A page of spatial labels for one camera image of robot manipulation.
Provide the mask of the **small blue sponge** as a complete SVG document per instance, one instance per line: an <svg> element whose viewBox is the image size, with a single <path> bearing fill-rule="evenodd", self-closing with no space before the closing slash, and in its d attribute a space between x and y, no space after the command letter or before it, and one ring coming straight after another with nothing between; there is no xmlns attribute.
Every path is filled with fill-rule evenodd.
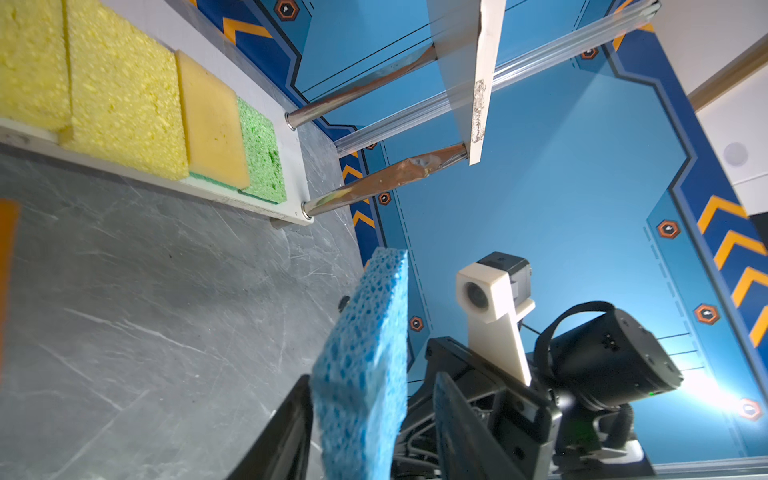
<svg viewBox="0 0 768 480"><path fill-rule="evenodd" d="M389 478L407 370L408 254L379 247L310 375L327 478Z"/></svg>

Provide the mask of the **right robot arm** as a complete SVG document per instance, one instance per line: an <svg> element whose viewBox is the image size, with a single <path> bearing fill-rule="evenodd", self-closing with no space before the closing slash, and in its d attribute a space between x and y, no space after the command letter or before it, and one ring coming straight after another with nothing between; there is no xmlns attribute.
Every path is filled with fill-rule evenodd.
<svg viewBox="0 0 768 480"><path fill-rule="evenodd" d="M589 320L545 329L524 384L450 337L427 346L427 372L396 440L395 479L647 479L633 403L683 376L653 334L604 301Z"/></svg>

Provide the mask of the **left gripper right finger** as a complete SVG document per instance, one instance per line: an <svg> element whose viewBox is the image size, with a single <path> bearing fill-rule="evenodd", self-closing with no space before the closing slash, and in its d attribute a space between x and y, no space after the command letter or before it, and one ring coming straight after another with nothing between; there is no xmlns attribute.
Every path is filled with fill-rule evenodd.
<svg viewBox="0 0 768 480"><path fill-rule="evenodd" d="M452 378L436 375L433 410L443 479L512 479L513 464Z"/></svg>

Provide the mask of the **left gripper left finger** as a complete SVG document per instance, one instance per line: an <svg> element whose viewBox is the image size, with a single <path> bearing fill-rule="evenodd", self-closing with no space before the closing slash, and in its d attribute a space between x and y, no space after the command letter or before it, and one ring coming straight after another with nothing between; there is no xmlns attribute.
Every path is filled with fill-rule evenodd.
<svg viewBox="0 0 768 480"><path fill-rule="evenodd" d="M313 426L309 380L297 380L227 480L306 478Z"/></svg>

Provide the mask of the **green sponge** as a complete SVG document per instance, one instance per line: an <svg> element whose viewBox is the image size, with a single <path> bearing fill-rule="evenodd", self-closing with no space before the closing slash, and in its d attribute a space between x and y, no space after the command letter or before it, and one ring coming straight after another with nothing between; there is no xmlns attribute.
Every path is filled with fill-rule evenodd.
<svg viewBox="0 0 768 480"><path fill-rule="evenodd" d="M281 204L287 200L284 173L273 123L244 99L237 98L249 184L244 195Z"/></svg>

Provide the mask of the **white two-tier shelf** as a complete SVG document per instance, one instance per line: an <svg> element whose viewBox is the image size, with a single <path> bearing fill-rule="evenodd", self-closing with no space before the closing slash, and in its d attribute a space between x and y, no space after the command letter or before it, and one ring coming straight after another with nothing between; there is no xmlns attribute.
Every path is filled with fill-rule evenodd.
<svg viewBox="0 0 768 480"><path fill-rule="evenodd" d="M272 204L190 171L157 177L66 149L61 130L1 115L3 146L297 225L480 159L503 1L99 2L273 123L287 200ZM440 92L450 112L337 156L335 141Z"/></svg>

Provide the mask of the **orange sponge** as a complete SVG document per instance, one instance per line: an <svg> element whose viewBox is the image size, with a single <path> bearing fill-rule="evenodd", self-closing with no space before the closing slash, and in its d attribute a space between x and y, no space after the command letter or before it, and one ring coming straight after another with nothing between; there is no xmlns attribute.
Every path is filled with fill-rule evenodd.
<svg viewBox="0 0 768 480"><path fill-rule="evenodd" d="M16 232L20 219L21 207L9 199L1 200L1 237L0 237L0 335L1 361L4 361L5 333L9 312L10 282L13 254L16 244Z"/></svg>

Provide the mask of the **dark yellow sponge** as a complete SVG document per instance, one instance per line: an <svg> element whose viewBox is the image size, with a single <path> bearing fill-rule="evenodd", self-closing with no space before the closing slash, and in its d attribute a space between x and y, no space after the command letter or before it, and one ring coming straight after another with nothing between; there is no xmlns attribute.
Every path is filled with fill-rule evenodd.
<svg viewBox="0 0 768 480"><path fill-rule="evenodd" d="M175 52L191 174L232 189L250 185L235 92L184 52Z"/></svg>

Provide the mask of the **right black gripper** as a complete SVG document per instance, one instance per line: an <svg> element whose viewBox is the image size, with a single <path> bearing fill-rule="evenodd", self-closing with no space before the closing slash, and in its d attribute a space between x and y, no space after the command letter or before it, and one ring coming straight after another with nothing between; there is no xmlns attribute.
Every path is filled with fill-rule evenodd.
<svg viewBox="0 0 768 480"><path fill-rule="evenodd" d="M433 338L427 370L395 443L395 479L438 479L433 388L447 374L470 411L524 479L651 478L654 469L634 432L629 404L591 411L565 386L533 379L524 385L450 337Z"/></svg>

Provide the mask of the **light yellow sponge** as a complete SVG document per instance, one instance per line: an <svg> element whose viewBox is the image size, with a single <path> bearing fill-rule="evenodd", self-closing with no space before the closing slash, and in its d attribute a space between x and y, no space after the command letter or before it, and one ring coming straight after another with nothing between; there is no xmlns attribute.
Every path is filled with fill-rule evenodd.
<svg viewBox="0 0 768 480"><path fill-rule="evenodd" d="M70 123L61 1L1 3L1 115L53 132Z"/></svg>
<svg viewBox="0 0 768 480"><path fill-rule="evenodd" d="M188 177L175 56L99 1L67 1L64 13L71 120L60 145L157 177Z"/></svg>

